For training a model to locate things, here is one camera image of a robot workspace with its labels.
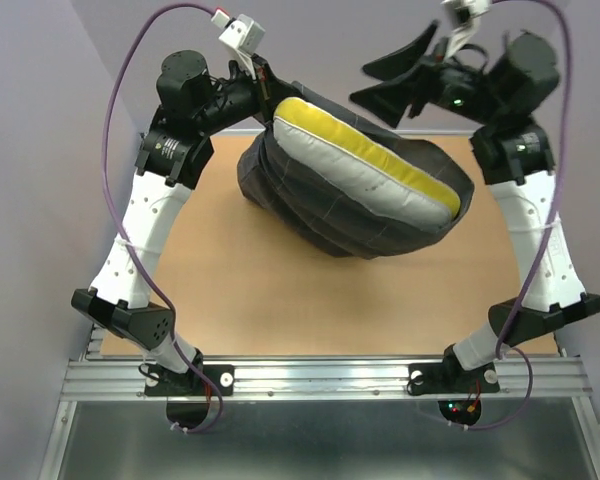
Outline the dark grey checked pillowcase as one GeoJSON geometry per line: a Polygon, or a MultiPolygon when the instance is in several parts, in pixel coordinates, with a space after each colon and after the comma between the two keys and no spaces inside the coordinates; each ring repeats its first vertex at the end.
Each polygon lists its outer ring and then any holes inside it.
{"type": "Polygon", "coordinates": [[[460,196],[460,213],[449,225],[435,230],[421,230],[376,216],[286,154],[274,138],[273,121],[237,163],[237,181],[244,198],[336,258],[374,259],[412,253],[440,242],[460,222],[469,209],[475,186],[443,149],[427,140],[399,136],[299,82],[294,84],[301,88],[300,99],[334,115],[451,186],[460,196]]]}

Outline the white pillow yellow edge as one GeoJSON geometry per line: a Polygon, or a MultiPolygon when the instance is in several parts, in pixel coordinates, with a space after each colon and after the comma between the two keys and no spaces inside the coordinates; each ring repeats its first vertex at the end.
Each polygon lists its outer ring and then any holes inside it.
{"type": "Polygon", "coordinates": [[[460,213],[451,186],[303,99],[277,106],[273,134],[286,154],[376,216],[435,230],[460,213]]]}

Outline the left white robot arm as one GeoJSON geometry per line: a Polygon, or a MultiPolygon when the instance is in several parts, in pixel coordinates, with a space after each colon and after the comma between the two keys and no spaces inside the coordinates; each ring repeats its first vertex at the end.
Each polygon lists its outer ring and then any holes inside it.
{"type": "Polygon", "coordinates": [[[210,75],[192,50],[166,57],[156,81],[160,104],[139,148],[124,214],[111,214],[117,234],[91,285],[75,290],[74,309],[95,325],[142,349],[155,362],[144,375],[179,393],[208,392],[203,355],[179,339],[175,308],[150,297],[152,279],[174,222],[214,154],[211,138],[249,117],[271,122],[277,105],[298,95],[263,57],[247,72],[235,60],[227,79],[210,75]]]}

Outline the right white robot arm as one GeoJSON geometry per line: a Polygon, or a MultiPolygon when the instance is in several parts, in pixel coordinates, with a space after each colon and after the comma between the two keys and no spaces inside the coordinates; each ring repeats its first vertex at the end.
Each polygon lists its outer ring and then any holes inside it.
{"type": "Polygon", "coordinates": [[[364,64],[377,85],[350,100],[391,127],[428,104],[479,124],[470,138],[485,184],[504,217],[521,291],[492,306],[488,321],[448,347],[443,384],[462,390],[506,350],[600,312],[572,264],[558,213],[561,190],[550,141],[533,113],[561,80],[557,56],[542,37],[524,32],[504,41],[493,64],[462,63],[448,38],[433,40],[432,22],[407,46],[364,64]]]}

